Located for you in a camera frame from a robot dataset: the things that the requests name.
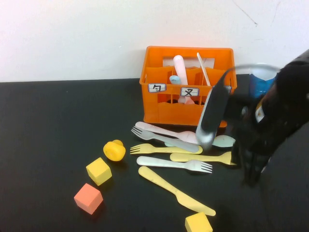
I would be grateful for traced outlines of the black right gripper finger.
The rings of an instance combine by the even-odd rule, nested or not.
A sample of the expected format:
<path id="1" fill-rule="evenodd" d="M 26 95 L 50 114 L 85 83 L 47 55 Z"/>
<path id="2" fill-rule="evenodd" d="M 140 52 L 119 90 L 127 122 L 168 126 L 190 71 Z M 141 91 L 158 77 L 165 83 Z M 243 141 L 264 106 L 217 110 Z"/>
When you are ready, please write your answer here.
<path id="1" fill-rule="evenodd" d="M 256 185 L 256 183 L 259 181 L 264 166 L 265 166 L 265 157 L 254 156 L 251 170 L 251 186 Z"/>
<path id="2" fill-rule="evenodd" d="M 249 185 L 251 180 L 252 155 L 243 154 L 241 157 L 241 164 L 243 167 L 244 182 Z"/>

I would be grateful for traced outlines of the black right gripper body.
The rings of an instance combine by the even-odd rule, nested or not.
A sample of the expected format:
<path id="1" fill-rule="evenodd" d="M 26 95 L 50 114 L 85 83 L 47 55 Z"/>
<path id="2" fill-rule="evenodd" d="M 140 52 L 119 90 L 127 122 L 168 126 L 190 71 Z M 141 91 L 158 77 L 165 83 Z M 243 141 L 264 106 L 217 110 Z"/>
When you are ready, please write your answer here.
<path id="1" fill-rule="evenodd" d="M 243 96 L 230 97 L 230 123 L 232 137 L 232 160 L 240 160 L 243 154 L 270 157 L 280 145 L 280 134 L 275 124 L 269 121 L 266 110 L 257 120 L 255 113 L 262 107 L 263 96 L 256 99 Z"/>

